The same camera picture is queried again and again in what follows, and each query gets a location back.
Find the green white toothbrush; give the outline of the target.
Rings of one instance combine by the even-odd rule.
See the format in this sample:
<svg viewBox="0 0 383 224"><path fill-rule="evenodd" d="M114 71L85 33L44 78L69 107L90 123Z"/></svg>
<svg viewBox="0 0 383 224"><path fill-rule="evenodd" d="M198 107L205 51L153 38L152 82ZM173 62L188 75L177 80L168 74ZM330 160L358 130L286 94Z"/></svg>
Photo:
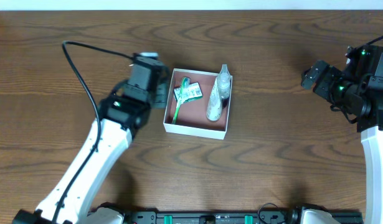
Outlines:
<svg viewBox="0 0 383 224"><path fill-rule="evenodd" d="M178 112L179 112L179 109L180 109L180 107L182 105L183 91L188 88L188 86L190 84L190 81L191 81L191 79L189 77L182 77L180 91L179 91L179 95L178 95L178 98L177 98L176 110L175 110L175 113L174 113L173 120L172 120L171 124L176 124Z"/></svg>

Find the green white soap packet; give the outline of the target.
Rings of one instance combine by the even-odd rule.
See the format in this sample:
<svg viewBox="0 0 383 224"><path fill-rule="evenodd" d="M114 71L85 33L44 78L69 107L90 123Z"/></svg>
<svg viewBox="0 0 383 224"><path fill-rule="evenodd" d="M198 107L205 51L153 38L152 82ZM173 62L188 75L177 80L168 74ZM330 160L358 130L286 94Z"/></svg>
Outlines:
<svg viewBox="0 0 383 224"><path fill-rule="evenodd" d="M195 101L203 97L202 90L198 82L191 83L187 88L182 90L180 93L181 87L174 89L175 99L181 99L181 103L188 103L190 101Z"/></svg>

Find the white cosmetic tube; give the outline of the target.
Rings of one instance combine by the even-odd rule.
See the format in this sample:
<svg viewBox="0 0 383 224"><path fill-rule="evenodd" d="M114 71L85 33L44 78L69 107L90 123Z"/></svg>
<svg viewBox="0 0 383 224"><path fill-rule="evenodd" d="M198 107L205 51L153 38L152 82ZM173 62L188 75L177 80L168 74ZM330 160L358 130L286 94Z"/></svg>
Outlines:
<svg viewBox="0 0 383 224"><path fill-rule="evenodd" d="M210 121L218 121L222 115L222 99L220 97L220 91L217 84L217 80L214 82L212 91L210 93L209 102L207 105L206 117Z"/></svg>

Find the clear spray bottle dark liquid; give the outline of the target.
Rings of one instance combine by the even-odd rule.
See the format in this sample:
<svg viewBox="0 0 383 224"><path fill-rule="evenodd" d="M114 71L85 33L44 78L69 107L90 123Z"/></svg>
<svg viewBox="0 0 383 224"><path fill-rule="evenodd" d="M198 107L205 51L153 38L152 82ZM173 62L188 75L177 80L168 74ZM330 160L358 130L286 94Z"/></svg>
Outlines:
<svg viewBox="0 0 383 224"><path fill-rule="evenodd" d="M222 107L225 108L230 97L230 81L231 76L228 71L227 64L223 64L219 75L217 76L217 87L222 102Z"/></svg>

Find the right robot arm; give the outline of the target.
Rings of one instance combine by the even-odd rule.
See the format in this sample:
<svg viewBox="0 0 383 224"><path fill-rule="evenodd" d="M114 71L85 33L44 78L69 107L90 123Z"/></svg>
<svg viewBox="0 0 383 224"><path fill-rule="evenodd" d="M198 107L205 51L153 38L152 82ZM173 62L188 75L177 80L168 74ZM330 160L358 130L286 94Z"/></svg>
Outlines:
<svg viewBox="0 0 383 224"><path fill-rule="evenodd" d="M356 124L366 163L365 222L383 223L383 47L350 47L346 58L344 70L316 61L302 73L301 86Z"/></svg>

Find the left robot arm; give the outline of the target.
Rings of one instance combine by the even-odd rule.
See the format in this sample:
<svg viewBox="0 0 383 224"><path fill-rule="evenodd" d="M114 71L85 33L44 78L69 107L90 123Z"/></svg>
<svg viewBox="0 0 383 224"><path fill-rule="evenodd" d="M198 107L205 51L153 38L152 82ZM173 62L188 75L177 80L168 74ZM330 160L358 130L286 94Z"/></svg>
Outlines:
<svg viewBox="0 0 383 224"><path fill-rule="evenodd" d="M101 100L87 140L51 193L34 212L20 210L13 223L123 223L124 214L90 213L92 202L113 165L147 122L153 108L164 108L167 67L155 52L135 54L130 79Z"/></svg>

